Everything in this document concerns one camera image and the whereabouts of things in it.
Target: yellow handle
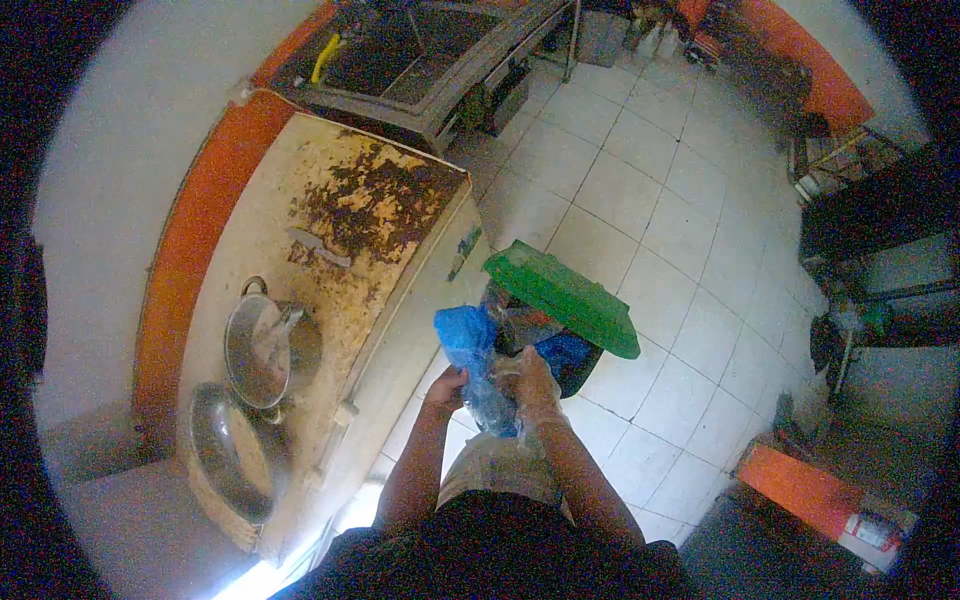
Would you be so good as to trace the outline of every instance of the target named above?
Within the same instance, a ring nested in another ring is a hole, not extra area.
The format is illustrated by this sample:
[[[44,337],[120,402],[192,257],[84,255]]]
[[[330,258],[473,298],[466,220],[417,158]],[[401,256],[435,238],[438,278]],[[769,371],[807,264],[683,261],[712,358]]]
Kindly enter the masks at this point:
[[[340,45],[340,34],[334,34],[330,41],[326,43],[326,47],[320,51],[320,54],[317,56],[317,63],[313,65],[313,75],[310,76],[310,83],[318,84],[320,82],[320,67],[324,66],[324,63],[330,60],[330,57],[333,56],[333,53],[336,52],[337,46]]]

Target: white tile floor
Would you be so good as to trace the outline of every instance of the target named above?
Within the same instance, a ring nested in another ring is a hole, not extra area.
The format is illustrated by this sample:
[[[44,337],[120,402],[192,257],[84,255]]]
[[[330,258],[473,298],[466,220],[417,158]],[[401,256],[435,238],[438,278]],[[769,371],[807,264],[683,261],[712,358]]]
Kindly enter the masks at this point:
[[[534,60],[530,99],[496,139],[461,136],[492,246],[554,253],[631,306],[642,352],[605,353],[564,401],[648,540],[680,544],[730,484],[780,391],[812,376],[826,301],[796,260],[800,213],[770,133],[725,82],[683,60]],[[395,461],[440,355],[383,448]],[[473,435],[454,416],[444,472]]]

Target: trash bin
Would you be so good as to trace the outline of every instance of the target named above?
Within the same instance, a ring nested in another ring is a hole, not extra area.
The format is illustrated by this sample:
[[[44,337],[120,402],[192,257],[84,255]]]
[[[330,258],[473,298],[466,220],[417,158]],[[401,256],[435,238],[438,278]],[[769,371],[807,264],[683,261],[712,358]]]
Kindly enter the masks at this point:
[[[570,270],[556,257],[544,254],[519,240],[501,252],[490,256],[484,271],[491,282],[485,294],[485,303],[497,298],[508,308],[532,307],[555,320],[560,327],[556,333],[568,335],[587,343],[585,359],[576,365],[564,367],[556,376],[561,397],[576,394],[587,381],[603,351],[621,358],[634,359],[640,355],[630,307],[598,283]],[[500,354],[518,352],[498,330],[495,349]]]

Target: bottle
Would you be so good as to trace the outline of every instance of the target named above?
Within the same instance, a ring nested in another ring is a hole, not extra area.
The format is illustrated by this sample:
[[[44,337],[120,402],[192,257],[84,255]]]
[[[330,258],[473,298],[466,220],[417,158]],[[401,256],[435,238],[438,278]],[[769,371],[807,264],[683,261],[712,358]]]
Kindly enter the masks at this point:
[[[660,43],[660,47],[657,49],[657,56],[662,59],[669,59],[672,57],[674,51],[677,49],[677,44],[679,41],[680,34],[677,32],[677,28],[671,24],[668,24],[667,29],[663,34],[663,41]]]
[[[658,23],[654,26],[650,33],[636,46],[636,52],[634,56],[639,59],[651,59],[654,57],[654,53],[657,51],[657,44],[660,42],[660,30],[661,26]]]

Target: stainless steel counter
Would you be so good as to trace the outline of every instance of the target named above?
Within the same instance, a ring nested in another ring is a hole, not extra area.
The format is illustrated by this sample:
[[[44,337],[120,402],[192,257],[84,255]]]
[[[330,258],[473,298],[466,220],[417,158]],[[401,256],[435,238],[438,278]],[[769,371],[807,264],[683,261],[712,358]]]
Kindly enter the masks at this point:
[[[381,19],[376,32],[361,33],[345,43],[317,84],[275,84],[292,102],[318,114],[337,120],[339,111],[402,128],[421,138],[414,145],[442,156],[458,129],[453,110],[464,95],[485,80],[488,88],[495,87],[509,72],[510,61],[524,59],[562,20],[564,11],[570,7],[576,11],[579,2],[528,0],[505,6],[418,3],[410,17],[415,19],[410,29],[416,38],[391,21],[401,22],[407,13],[392,13]],[[332,34],[328,30],[320,38]],[[572,56],[568,67],[572,67]],[[353,124],[363,128],[363,122]],[[380,133],[392,137],[389,131]],[[398,141],[411,143],[410,139]]]

